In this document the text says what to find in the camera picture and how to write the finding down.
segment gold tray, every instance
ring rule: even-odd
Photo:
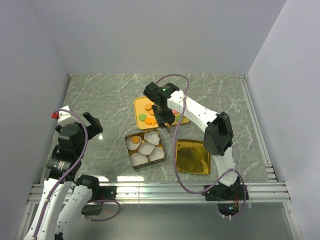
[[[202,141],[179,139],[176,141],[175,164],[178,172],[210,174],[211,155]]]

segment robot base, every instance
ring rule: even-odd
[[[249,200],[249,194],[247,191],[247,186],[240,184],[240,178],[238,177],[233,185],[226,187],[225,185],[219,183],[219,185],[213,186],[209,191],[202,193],[205,196],[206,201],[234,201],[235,197],[239,201],[244,199]]]

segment cable clip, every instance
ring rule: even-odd
[[[187,98],[187,96],[185,95],[185,94],[183,94],[182,95],[182,97],[180,98],[180,101],[179,101],[179,103],[181,103],[184,99],[186,99]]]

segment orange tray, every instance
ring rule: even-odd
[[[134,107],[134,115],[135,115],[135,123],[136,126],[138,127],[138,129],[141,130],[146,130],[146,129],[154,129],[154,128],[158,128],[158,124],[155,123],[154,125],[148,125],[145,123],[145,121],[140,121],[139,120],[139,115],[140,114],[145,114],[147,118],[151,118],[154,119],[156,121],[155,116],[152,116],[149,111],[147,111],[145,109],[145,105],[147,104],[151,104],[154,105],[154,103],[152,101],[150,101],[146,96],[140,96],[137,97],[133,100],[133,107]],[[183,121],[181,122],[181,124],[187,124],[189,123],[190,120],[186,117],[183,117]]]

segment orange round piece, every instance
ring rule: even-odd
[[[151,109],[152,109],[151,103],[146,104],[146,105],[144,106],[144,109],[147,110],[147,111],[151,110]]]
[[[138,144],[140,142],[140,138],[138,136],[133,136],[131,138],[131,142],[133,142],[134,144]]]
[[[156,120],[154,120],[153,118],[150,118],[150,117],[146,118],[146,119],[144,120],[144,122],[145,122],[146,124],[148,124],[148,125],[155,125],[155,124],[156,124]]]

